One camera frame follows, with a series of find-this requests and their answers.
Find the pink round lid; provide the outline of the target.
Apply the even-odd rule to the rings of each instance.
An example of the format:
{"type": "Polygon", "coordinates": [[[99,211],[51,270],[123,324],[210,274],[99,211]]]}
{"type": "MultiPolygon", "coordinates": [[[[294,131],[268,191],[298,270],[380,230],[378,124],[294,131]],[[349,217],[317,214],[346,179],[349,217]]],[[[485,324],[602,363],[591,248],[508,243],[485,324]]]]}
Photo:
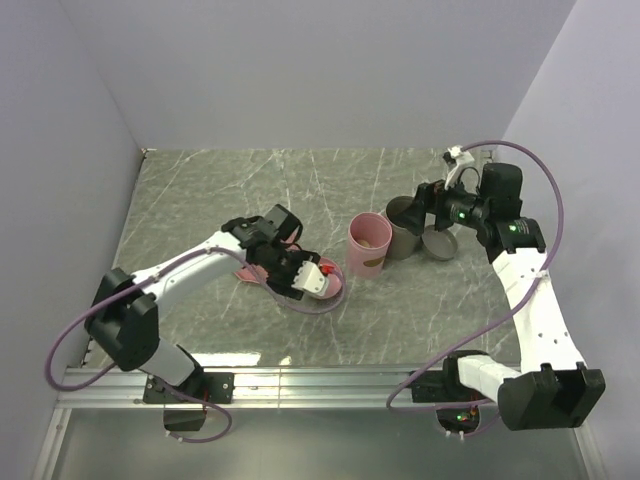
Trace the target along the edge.
{"type": "Polygon", "coordinates": [[[340,278],[343,276],[343,272],[340,266],[333,260],[321,257],[319,261],[319,267],[322,271],[328,273],[328,286],[322,294],[312,294],[313,298],[320,300],[329,300],[338,295],[342,289],[342,281],[340,278]]]}

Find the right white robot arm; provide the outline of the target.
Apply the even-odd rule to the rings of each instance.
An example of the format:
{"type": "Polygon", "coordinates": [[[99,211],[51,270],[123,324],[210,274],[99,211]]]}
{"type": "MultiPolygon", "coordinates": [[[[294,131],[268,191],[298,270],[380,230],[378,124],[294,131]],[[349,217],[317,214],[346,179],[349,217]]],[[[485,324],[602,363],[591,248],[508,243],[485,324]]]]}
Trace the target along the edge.
{"type": "Polygon", "coordinates": [[[440,381],[427,400],[491,400],[511,431],[578,428],[606,383],[601,370],[586,365],[571,338],[545,267],[552,253],[539,224],[521,214],[521,187],[519,167],[487,164],[476,192],[459,181],[422,183],[396,217],[411,232],[428,215],[435,218],[435,230],[458,224],[475,231],[507,296],[519,342],[518,369],[479,350],[446,354],[440,381]]]}

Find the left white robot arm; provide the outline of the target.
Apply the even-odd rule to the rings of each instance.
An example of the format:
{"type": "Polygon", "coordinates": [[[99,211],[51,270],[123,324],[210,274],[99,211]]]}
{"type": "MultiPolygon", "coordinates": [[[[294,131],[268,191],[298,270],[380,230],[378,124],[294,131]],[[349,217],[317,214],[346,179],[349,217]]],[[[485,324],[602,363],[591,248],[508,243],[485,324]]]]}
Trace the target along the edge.
{"type": "Polygon", "coordinates": [[[154,267],[132,274],[115,268],[101,281],[97,310],[85,329],[120,370],[159,378],[178,401],[190,402],[204,387],[202,368],[184,348],[161,337],[161,316],[217,278],[252,266],[265,272],[276,296],[300,300],[325,292],[329,280],[319,254],[285,245],[300,226],[289,210],[275,205],[264,216],[226,222],[199,245],[154,267]]]}

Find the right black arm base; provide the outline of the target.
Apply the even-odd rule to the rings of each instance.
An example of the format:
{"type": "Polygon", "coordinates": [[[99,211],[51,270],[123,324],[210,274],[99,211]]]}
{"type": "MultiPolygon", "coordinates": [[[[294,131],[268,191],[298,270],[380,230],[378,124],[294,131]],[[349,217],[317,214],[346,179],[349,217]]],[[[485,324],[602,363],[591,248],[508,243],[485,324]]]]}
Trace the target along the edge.
{"type": "Polygon", "coordinates": [[[459,380],[458,360],[464,356],[478,353],[468,350],[449,355],[443,361],[440,370],[429,370],[423,373],[410,386],[414,404],[450,404],[450,407],[438,407],[436,419],[446,434],[466,436],[477,431],[481,422],[479,407],[453,406],[453,403],[468,403],[484,400],[485,397],[459,380]]]}

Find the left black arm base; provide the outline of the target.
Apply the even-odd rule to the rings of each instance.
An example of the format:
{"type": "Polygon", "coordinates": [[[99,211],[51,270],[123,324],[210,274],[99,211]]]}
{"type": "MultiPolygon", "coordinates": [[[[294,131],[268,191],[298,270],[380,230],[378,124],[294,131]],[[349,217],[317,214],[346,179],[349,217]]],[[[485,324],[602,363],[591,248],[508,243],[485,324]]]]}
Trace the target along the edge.
{"type": "Polygon", "coordinates": [[[197,370],[179,386],[170,386],[159,377],[149,375],[142,403],[163,407],[163,425],[169,436],[186,443],[205,443],[225,436],[232,427],[231,414],[223,408],[233,399],[235,375],[231,372],[197,370]],[[187,438],[199,433],[214,410],[226,420],[220,433],[209,438],[187,438]]]}

